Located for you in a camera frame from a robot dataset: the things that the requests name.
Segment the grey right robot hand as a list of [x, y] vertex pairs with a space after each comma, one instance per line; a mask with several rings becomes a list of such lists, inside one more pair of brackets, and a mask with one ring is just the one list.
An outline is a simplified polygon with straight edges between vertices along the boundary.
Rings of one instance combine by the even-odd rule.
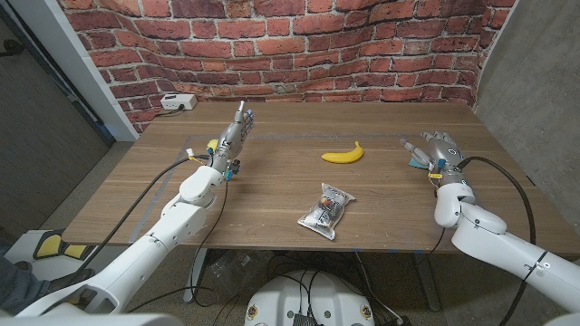
[[428, 169], [430, 173], [441, 174], [441, 187], [451, 183], [466, 185], [467, 181], [459, 168], [464, 157], [450, 135], [445, 131], [422, 132], [421, 135], [427, 141], [427, 153], [408, 140], [400, 139], [403, 147], [411, 153], [411, 163]]

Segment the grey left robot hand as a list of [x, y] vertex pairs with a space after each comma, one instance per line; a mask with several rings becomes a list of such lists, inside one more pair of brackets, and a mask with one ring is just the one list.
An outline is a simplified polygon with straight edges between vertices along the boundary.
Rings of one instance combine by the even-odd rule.
[[248, 133], [254, 127], [254, 113], [245, 109], [241, 101], [234, 120], [220, 134], [210, 166], [227, 177], [233, 171], [234, 161], [241, 152]]

